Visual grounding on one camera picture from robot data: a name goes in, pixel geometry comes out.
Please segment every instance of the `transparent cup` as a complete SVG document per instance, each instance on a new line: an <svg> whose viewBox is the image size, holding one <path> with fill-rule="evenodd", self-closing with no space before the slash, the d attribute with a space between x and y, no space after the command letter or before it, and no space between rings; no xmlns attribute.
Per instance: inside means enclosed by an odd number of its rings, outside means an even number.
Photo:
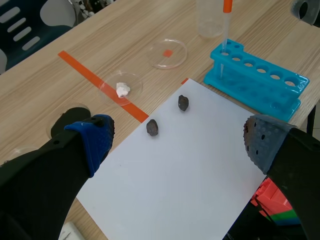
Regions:
<svg viewBox="0 0 320 240"><path fill-rule="evenodd" d="M197 30L206 38L222 34L224 0L196 0Z"/></svg>

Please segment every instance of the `pipette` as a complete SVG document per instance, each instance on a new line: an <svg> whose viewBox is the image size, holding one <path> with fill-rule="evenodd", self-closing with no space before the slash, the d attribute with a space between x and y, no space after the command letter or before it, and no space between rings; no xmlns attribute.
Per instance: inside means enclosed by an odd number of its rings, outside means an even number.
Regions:
<svg viewBox="0 0 320 240"><path fill-rule="evenodd" d="M232 1L233 0L224 0L223 2L223 42L222 42L222 54L227 54L227 41L229 34L229 25L231 19L231 11L232 11ZM224 71L224 65L221 64L220 70L220 78L222 78L222 74Z"/></svg>

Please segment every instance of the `wood grain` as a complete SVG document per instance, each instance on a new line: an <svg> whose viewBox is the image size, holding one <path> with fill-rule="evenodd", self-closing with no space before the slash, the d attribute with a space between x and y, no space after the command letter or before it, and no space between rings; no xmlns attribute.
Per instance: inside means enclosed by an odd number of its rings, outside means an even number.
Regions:
<svg viewBox="0 0 320 240"><path fill-rule="evenodd" d="M300 97L301 107L290 121L300 126L320 98L320 29L291 16L291 0L237 3L229 37L244 44L247 52L310 78ZM49 140L50 123L70 106L82 104L93 114L111 115L114 147L140 124L121 107L101 100L98 89L58 57L61 51L102 79L118 70L138 75L143 92L134 104L149 115L185 78L203 84L213 65L210 52L222 37L199 36L195 13L195 0L117 0L1 75L0 164L15 148L42 146ZM187 46L188 58L181 66L160 70L149 65L146 51L163 38L175 38ZM66 220L74 222L87 240L107 239L77 200Z"/></svg>

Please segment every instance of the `white paper sheet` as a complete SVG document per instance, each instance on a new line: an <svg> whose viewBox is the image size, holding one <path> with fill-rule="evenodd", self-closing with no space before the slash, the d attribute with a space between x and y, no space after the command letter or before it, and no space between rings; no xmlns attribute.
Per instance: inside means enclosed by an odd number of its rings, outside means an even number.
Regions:
<svg viewBox="0 0 320 240"><path fill-rule="evenodd" d="M189 99L186 112L179 95ZM265 177L245 150L250 115L189 79L77 198L109 240L222 240ZM150 119L156 137L147 134Z"/></svg>

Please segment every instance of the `blue test tube rack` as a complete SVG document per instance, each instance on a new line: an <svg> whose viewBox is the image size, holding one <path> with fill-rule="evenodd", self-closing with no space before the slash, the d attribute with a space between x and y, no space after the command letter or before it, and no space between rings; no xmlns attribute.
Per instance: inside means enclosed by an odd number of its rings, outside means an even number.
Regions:
<svg viewBox="0 0 320 240"><path fill-rule="evenodd" d="M205 75L205 84L262 114L285 122L299 108L299 96L310 82L304 76L246 53L242 44L230 39L227 40L226 53L219 45L210 57L214 60L214 67Z"/></svg>

